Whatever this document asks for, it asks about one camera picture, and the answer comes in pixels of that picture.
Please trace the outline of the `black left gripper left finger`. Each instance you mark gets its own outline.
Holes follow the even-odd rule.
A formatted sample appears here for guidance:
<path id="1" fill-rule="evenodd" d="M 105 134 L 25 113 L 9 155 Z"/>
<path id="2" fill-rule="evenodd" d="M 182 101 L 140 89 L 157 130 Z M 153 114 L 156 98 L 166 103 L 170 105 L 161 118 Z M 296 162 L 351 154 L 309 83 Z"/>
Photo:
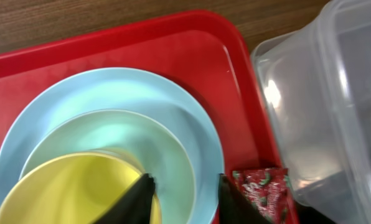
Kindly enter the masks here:
<path id="1" fill-rule="evenodd" d="M 143 174 L 94 224 L 150 224 L 155 181 Z"/>

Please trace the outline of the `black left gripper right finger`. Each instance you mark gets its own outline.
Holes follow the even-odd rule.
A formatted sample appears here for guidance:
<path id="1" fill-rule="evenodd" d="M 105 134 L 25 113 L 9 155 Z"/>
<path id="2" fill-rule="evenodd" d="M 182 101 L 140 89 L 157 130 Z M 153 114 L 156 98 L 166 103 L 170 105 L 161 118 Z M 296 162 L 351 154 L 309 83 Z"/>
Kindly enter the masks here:
<path id="1" fill-rule="evenodd" d="M 218 212 L 220 224 L 270 224 L 225 174 L 219 176 Z"/>

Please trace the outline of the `yellow plastic cup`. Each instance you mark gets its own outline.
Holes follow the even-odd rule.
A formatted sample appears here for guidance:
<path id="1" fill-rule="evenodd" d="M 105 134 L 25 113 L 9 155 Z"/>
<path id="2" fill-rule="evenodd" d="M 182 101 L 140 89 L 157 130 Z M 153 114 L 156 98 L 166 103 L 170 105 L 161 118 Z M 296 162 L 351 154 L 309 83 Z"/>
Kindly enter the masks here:
<path id="1" fill-rule="evenodd" d="M 0 223 L 94 223 L 143 175 L 127 156 L 85 151 L 51 159 L 27 173 L 0 207 Z M 150 223 L 161 223 L 153 195 Z"/>

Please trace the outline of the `pale blue bowl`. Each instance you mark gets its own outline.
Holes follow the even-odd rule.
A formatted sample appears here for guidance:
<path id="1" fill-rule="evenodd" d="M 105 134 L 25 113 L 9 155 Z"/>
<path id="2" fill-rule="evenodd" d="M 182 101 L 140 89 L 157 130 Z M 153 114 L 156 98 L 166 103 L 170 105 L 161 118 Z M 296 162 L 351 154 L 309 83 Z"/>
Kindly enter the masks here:
<path id="1" fill-rule="evenodd" d="M 97 110 L 67 120 L 36 145 L 21 176 L 55 157 L 89 150 L 127 156 L 155 178 L 163 223 L 190 222 L 195 175 L 183 145 L 163 125 L 132 111 Z"/>

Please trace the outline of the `light blue plate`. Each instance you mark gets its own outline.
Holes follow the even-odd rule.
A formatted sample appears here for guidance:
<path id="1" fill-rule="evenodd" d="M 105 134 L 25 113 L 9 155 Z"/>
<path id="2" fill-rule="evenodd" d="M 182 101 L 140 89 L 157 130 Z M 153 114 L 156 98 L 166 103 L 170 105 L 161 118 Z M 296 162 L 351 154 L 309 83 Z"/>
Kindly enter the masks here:
<path id="1" fill-rule="evenodd" d="M 185 147 L 196 177 L 192 223 L 210 223 L 224 171 L 216 128 L 200 103 L 176 83 L 144 70 L 100 68 L 68 77 L 35 97 L 14 120 L 0 148 L 0 206 L 27 158 L 51 130 L 95 110 L 130 110 L 155 119 Z"/>

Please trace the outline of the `red snack wrapper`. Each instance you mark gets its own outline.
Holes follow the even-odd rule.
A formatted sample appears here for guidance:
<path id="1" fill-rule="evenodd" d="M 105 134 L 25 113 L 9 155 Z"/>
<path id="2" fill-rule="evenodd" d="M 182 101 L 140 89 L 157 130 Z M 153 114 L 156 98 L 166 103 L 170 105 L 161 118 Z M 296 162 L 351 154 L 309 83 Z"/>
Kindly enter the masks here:
<path id="1" fill-rule="evenodd" d="M 235 170 L 237 189 L 270 223 L 284 224 L 288 217 L 288 170 L 281 168 Z"/>

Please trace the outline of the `clear plastic bin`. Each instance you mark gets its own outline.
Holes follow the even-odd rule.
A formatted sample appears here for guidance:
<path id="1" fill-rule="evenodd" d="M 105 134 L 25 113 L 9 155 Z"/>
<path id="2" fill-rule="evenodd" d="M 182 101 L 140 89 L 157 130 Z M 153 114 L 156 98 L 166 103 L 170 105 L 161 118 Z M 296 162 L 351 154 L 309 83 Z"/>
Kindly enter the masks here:
<path id="1" fill-rule="evenodd" d="M 295 201 L 371 223 L 371 0 L 328 2 L 251 61 Z"/>

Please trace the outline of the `red plastic tray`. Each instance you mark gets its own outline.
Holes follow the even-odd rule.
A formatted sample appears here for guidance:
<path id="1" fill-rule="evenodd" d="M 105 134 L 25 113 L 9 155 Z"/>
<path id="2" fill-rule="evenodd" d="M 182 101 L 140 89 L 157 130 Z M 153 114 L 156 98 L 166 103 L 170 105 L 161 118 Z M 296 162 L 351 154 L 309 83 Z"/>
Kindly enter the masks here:
<path id="1" fill-rule="evenodd" d="M 213 119 L 226 172 L 279 167 L 246 44 L 224 17 L 186 11 L 0 54 L 0 147 L 41 91 L 78 72 L 133 67 L 180 84 Z"/>

